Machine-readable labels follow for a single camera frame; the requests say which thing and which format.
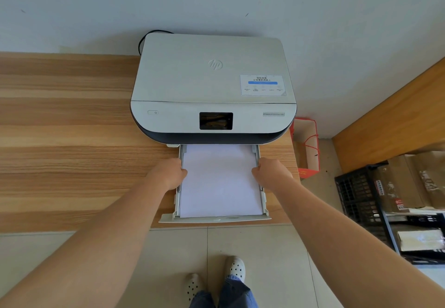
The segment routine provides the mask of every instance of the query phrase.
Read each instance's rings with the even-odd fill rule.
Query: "printer lid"
[[[163,33],[146,36],[131,100],[296,103],[280,40]]]

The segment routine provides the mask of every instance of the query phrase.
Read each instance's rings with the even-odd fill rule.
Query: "foot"
[[[226,259],[224,278],[228,277],[229,275],[237,276],[242,283],[244,283],[244,279],[246,278],[246,268],[244,266],[244,262],[237,256],[228,256]]]
[[[204,284],[203,279],[198,274],[189,274],[187,276],[184,285],[184,292],[186,293],[188,304],[190,304],[190,302],[193,300],[198,292],[204,290],[206,290],[206,285]]]

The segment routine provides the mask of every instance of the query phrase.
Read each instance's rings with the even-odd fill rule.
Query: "jeans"
[[[200,291],[190,303],[190,308],[214,308],[212,295]],[[235,275],[229,275],[224,281],[219,297],[219,308],[258,308],[252,291]]]

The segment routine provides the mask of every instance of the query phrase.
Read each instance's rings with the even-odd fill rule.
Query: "left hand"
[[[145,178],[161,183],[167,190],[173,190],[181,185],[186,176],[187,170],[181,168],[181,159],[170,158],[159,161]]]

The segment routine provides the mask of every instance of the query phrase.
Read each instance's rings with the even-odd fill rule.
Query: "white wall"
[[[445,56],[445,0],[0,0],[0,51],[137,54],[151,29],[280,38],[330,137]]]

